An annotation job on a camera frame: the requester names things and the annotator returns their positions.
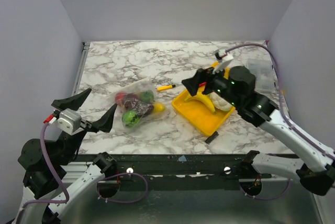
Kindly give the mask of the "red strawberry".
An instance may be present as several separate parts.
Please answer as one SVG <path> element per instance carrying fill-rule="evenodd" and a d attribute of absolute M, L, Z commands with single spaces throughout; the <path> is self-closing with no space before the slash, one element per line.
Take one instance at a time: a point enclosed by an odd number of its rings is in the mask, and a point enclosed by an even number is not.
<path fill-rule="evenodd" d="M 115 97 L 114 97 L 114 100 L 115 100 L 115 103 L 122 107 L 123 105 L 123 99 L 127 96 L 128 94 L 126 92 L 118 92 Z"/>

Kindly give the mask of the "yellow lemon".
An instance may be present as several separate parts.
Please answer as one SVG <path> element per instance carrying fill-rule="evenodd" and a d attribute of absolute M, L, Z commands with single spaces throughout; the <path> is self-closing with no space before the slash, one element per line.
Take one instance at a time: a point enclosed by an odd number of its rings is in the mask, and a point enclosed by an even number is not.
<path fill-rule="evenodd" d="M 153 103 L 153 113 L 162 113 L 165 111 L 165 106 L 162 103 Z"/>

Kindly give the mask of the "green bell pepper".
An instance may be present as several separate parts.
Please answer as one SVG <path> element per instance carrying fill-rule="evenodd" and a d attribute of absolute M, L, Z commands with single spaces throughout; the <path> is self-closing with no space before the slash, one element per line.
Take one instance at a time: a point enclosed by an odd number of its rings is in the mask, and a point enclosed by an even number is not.
<path fill-rule="evenodd" d="M 145 103 L 152 103 L 154 101 L 154 93 L 151 90 L 143 91 L 139 94 L 139 98 Z"/>

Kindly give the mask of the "clear zip top bag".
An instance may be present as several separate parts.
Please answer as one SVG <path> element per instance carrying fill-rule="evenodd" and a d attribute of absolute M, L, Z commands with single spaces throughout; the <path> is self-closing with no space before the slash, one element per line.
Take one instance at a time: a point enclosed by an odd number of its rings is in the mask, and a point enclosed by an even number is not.
<path fill-rule="evenodd" d="M 121 88 L 112 98 L 120 109 L 120 119 L 126 129 L 136 128 L 166 111 L 166 106 L 157 100 L 157 92 L 150 77 Z"/>

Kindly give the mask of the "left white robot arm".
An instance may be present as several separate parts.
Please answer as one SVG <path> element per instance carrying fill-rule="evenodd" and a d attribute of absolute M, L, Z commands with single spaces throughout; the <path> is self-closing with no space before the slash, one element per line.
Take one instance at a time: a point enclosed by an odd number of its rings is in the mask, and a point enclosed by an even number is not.
<path fill-rule="evenodd" d="M 76 160 L 85 135 L 111 131 L 117 105 L 91 122 L 78 109 L 91 88 L 52 102 L 54 112 L 44 122 L 38 139 L 28 140 L 18 158 L 25 169 L 23 197 L 14 223 L 57 223 L 61 213 L 80 194 L 100 179 L 109 180 L 117 172 L 117 162 L 107 152 L 97 154 L 84 174 L 66 187 L 64 166 Z"/>

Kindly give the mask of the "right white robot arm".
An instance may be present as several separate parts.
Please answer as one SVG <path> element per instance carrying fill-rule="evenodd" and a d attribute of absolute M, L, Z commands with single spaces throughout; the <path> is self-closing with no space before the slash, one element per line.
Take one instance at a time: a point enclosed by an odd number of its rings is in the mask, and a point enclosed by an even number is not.
<path fill-rule="evenodd" d="M 214 68 L 198 69 L 191 78 L 182 80 L 190 95 L 195 96 L 199 85 L 205 83 L 203 93 L 212 92 L 226 100 L 246 122 L 268 132 L 296 154 L 289 159 L 250 151 L 241 164 L 241 173 L 248 178 L 256 174 L 273 174 L 300 184 L 313 194 L 324 196 L 334 184 L 334 150 L 308 136 L 299 127 L 287 123 L 276 103 L 256 92 L 255 76 L 245 67 L 236 66 L 228 78 L 214 73 Z"/>

